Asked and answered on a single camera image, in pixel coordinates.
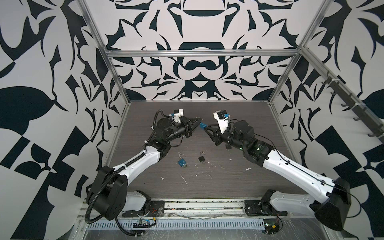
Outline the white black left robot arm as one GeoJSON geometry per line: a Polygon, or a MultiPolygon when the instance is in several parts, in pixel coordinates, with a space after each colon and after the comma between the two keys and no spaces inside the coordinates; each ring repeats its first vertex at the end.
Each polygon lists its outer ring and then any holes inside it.
{"type": "Polygon", "coordinates": [[[85,222],[92,224],[102,218],[115,219],[121,212],[133,211],[146,215],[151,197],[142,191],[128,192],[129,184],[142,172],[162,160],[171,149],[171,141],[192,136],[202,119],[179,117],[177,123],[172,117],[154,119],[153,131],[137,155],[113,168],[102,167],[92,184],[86,199],[88,208],[85,222]]]}

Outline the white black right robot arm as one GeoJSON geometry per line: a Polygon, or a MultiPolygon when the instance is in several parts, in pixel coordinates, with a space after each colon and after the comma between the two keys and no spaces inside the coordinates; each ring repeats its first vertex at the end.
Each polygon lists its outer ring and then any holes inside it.
{"type": "Polygon", "coordinates": [[[352,205],[350,184],[317,174],[284,156],[273,144],[259,139],[246,121],[234,128],[221,130],[219,124],[204,128],[215,145],[221,143],[242,151],[249,162],[272,171],[305,191],[305,195],[290,195],[279,191],[265,194],[267,205],[279,212],[298,212],[315,217],[324,226],[342,231],[352,205]]]}

